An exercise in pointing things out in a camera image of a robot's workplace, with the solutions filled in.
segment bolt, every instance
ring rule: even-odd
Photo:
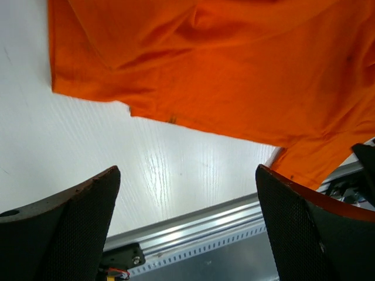
[[[137,264],[139,264],[141,262],[141,258],[139,257],[139,256],[135,256],[134,258],[133,258],[133,264],[134,265],[137,265]]]

